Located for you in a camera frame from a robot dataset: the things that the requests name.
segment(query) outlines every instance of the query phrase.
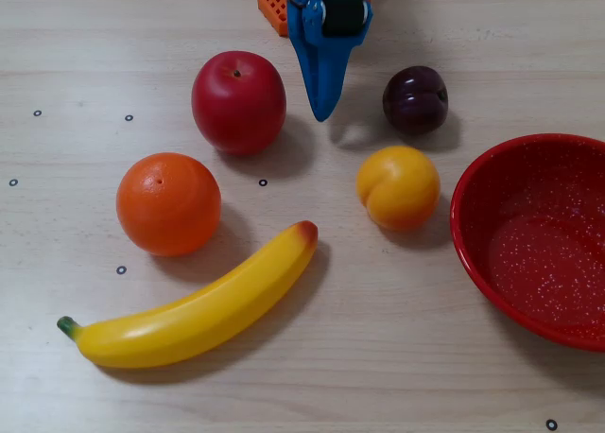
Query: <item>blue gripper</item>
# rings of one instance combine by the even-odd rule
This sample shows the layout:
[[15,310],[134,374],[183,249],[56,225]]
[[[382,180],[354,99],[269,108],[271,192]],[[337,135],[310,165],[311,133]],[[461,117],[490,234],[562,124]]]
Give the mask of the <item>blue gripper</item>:
[[332,114],[340,99],[344,75],[353,47],[361,45],[372,19],[367,15],[362,30],[354,36],[325,37],[322,31],[325,6],[321,0],[293,0],[287,4],[287,31],[301,64],[302,78],[311,109],[318,121]]

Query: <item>orange fruit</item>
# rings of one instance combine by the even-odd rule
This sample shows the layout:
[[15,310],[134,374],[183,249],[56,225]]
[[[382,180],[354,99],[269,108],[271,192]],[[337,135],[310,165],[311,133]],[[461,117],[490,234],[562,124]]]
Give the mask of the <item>orange fruit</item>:
[[124,232],[141,249],[183,255],[199,249],[215,232],[220,191],[200,162],[163,152],[142,159],[124,175],[116,209]]
[[357,196],[374,222],[405,232],[433,214],[440,180],[431,160],[413,147],[385,147],[368,158],[357,174]]

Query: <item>yellow banana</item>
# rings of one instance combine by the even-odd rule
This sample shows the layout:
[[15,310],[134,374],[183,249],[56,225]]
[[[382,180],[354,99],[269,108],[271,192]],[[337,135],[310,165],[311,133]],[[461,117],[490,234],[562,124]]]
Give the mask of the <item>yellow banana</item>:
[[185,360],[262,317],[303,273],[317,244],[317,227],[299,222],[231,272],[179,301],[89,326],[69,317],[57,325],[100,366],[144,368]]

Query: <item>table surface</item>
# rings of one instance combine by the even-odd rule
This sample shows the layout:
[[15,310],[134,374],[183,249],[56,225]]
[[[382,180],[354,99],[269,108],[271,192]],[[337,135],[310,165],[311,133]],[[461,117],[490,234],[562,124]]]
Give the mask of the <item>table surface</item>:
[[[256,0],[0,0],[0,431],[538,433],[552,418],[602,432],[603,355],[534,337],[487,304],[454,251],[448,205],[499,142],[605,135],[603,3],[373,0],[342,99],[319,124],[294,50]],[[196,72],[231,49],[268,58],[287,92],[282,135],[251,159],[217,154],[190,111]],[[400,143],[381,96],[413,64],[435,67],[450,93],[444,127],[413,142],[442,197],[421,232],[387,234],[354,177]],[[160,151],[202,161],[223,194],[219,230],[192,256],[152,258],[116,219],[123,174]],[[56,328],[62,315],[87,324],[178,299],[302,219],[320,228],[308,271],[206,355],[104,371]]]

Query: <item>toy fruit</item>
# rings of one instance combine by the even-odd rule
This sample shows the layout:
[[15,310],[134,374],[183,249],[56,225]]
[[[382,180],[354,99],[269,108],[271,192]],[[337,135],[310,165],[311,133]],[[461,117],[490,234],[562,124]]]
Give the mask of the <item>toy fruit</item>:
[[285,90],[273,65],[249,52],[224,52],[199,71],[191,94],[203,136],[233,155],[260,152],[285,120]]
[[363,163],[357,174],[357,195],[381,227],[409,231],[433,214],[439,200],[439,174],[413,147],[385,147]]
[[394,128],[418,135],[435,130],[445,121],[447,90],[441,76],[430,67],[408,67],[390,80],[382,105]]
[[318,229],[299,222],[231,272],[179,301],[147,312],[59,328],[97,365],[156,367],[208,351],[262,317],[290,289],[311,260]]
[[164,152],[137,162],[120,183],[117,216],[141,249],[174,256],[199,249],[220,219],[212,173],[182,154]]

